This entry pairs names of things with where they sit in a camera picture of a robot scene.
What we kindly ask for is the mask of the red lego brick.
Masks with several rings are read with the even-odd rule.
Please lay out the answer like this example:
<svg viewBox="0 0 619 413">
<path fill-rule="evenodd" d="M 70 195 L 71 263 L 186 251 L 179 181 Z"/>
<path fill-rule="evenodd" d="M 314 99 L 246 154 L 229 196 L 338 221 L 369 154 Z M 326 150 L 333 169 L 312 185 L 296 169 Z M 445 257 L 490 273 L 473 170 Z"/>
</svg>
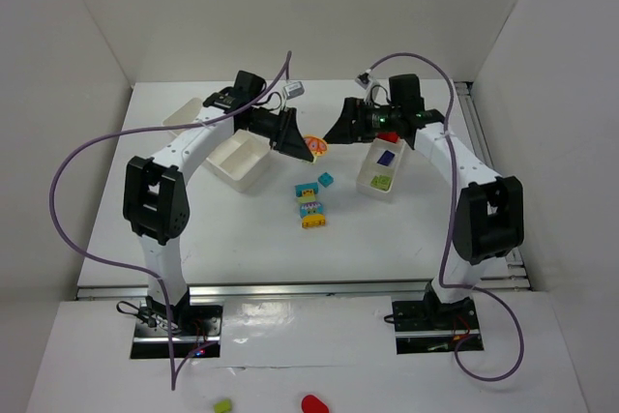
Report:
<svg viewBox="0 0 619 413">
<path fill-rule="evenodd" d="M 399 136 L 395 132 L 379 133 L 376 136 L 378 139 L 396 144 L 399 141 Z"/>
</svg>

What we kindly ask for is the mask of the teal square lego brick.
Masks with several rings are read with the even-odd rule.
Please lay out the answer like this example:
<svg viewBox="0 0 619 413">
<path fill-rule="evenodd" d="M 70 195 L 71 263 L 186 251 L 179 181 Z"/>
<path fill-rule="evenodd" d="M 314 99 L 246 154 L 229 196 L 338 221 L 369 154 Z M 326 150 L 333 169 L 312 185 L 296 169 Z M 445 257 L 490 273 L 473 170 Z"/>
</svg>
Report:
<svg viewBox="0 0 619 413">
<path fill-rule="evenodd" d="M 328 188 L 334 183 L 334 177 L 328 172 L 324 172 L 318 176 L 317 181 L 322 187 Z"/>
</svg>

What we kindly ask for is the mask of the teal flower lego brick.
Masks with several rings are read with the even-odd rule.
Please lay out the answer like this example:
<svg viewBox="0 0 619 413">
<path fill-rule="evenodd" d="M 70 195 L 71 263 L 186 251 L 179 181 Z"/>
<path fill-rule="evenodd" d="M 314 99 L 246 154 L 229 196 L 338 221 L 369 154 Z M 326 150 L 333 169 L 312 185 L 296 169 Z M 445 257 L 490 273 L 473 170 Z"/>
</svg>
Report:
<svg viewBox="0 0 619 413">
<path fill-rule="evenodd" d="M 299 206 L 300 217 L 303 219 L 306 216 L 322 215 L 324 213 L 323 204 L 319 201 L 302 203 Z"/>
</svg>

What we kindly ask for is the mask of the light green lego brick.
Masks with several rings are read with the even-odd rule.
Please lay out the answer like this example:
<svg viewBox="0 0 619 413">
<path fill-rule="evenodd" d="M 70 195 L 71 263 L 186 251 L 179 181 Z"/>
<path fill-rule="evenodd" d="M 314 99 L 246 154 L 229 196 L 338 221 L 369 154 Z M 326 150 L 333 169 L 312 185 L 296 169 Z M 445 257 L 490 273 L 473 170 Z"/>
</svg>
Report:
<svg viewBox="0 0 619 413">
<path fill-rule="evenodd" d="M 381 175 L 377 179 L 378 188 L 383 191 L 388 191 L 392 184 L 392 178 L 390 176 Z"/>
</svg>

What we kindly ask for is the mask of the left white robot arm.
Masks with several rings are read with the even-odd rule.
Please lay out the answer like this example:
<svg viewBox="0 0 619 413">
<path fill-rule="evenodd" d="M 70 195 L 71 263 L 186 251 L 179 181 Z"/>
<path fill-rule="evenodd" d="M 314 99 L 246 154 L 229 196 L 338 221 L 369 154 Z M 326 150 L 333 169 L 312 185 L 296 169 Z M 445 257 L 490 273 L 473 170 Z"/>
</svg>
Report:
<svg viewBox="0 0 619 413">
<path fill-rule="evenodd" d="M 180 328 L 192 319 L 180 236 L 190 219 L 187 185 L 195 171 L 242 133 L 266 138 L 271 149 L 288 157 L 313 159 L 298 128 L 296 108 L 266 108 L 263 97 L 271 88 L 264 78 L 239 71 L 232 85 L 200 102 L 190 121 L 172 126 L 177 135 L 171 142 L 127 164 L 123 217 L 144 253 L 147 307 Z"/>
</svg>

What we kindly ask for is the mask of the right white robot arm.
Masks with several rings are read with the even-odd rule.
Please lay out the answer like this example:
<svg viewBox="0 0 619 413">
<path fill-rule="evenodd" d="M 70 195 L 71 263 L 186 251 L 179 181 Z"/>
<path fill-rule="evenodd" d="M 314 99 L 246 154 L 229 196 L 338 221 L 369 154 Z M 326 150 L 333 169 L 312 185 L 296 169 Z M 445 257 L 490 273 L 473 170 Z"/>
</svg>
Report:
<svg viewBox="0 0 619 413">
<path fill-rule="evenodd" d="M 522 185 L 515 176 L 503 177 L 484 164 L 451 132 L 443 113 L 425 107 L 416 75 L 390 77 L 385 104 L 375 102 L 379 84 L 369 73 L 356 80 L 365 89 L 365 97 L 345 99 L 325 141 L 370 143 L 381 133 L 396 133 L 451 188 L 444 255 L 423 299 L 427 320 L 442 323 L 467 310 L 470 295 L 490 262 L 523 242 Z"/>
</svg>

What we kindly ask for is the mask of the purple lego piece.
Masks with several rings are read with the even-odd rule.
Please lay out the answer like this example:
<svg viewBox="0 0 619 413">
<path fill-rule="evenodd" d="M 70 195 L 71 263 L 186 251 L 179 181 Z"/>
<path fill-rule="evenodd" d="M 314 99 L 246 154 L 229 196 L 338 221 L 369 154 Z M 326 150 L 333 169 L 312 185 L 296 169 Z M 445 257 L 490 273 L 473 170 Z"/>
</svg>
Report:
<svg viewBox="0 0 619 413">
<path fill-rule="evenodd" d="M 383 166 L 390 166 L 395 157 L 395 153 L 391 151 L 384 151 L 383 154 L 379 157 L 377 163 Z"/>
</svg>

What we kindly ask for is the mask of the orange sun round lego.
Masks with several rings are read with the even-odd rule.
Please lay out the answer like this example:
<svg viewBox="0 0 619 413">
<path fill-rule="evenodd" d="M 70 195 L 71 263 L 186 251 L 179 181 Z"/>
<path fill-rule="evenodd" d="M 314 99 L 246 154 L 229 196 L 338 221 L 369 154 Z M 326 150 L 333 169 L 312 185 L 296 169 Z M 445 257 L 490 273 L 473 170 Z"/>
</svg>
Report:
<svg viewBox="0 0 619 413">
<path fill-rule="evenodd" d="M 304 136 L 304 141 L 312 154 L 312 162 L 325 156 L 329 151 L 329 146 L 325 140 L 320 137 L 307 134 Z"/>
</svg>

